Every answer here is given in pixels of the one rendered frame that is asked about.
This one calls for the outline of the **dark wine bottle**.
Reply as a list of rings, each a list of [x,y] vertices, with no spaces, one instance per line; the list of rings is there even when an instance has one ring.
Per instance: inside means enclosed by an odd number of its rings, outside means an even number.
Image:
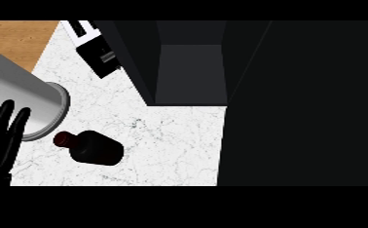
[[[96,131],[59,132],[53,144],[70,149],[71,157],[80,163],[115,166],[124,157],[123,144]]]

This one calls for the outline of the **black and white appliance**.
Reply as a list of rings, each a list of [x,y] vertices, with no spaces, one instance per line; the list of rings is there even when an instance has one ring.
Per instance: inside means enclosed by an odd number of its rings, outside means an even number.
[[[92,20],[62,20],[77,53],[99,78],[121,68],[115,53]]]

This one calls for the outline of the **dark grey open cabinet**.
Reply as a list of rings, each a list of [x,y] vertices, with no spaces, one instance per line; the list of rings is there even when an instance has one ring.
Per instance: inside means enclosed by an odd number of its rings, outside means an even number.
[[[271,22],[101,20],[102,36],[149,106],[226,106]]]

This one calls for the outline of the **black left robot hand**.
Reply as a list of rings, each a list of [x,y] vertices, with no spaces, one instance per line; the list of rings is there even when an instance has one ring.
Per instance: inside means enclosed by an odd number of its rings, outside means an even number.
[[[19,153],[30,117],[30,108],[25,107],[19,111],[15,120],[11,120],[14,111],[15,101],[8,99],[0,105],[0,187],[11,186],[11,170]]]

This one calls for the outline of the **grey cylindrical pot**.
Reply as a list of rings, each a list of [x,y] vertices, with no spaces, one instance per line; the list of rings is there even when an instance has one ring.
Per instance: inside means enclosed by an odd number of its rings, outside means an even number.
[[[58,83],[40,80],[0,55],[0,104],[8,99],[15,101],[16,113],[22,108],[30,108],[24,141],[42,139],[55,131],[65,119],[71,96]]]

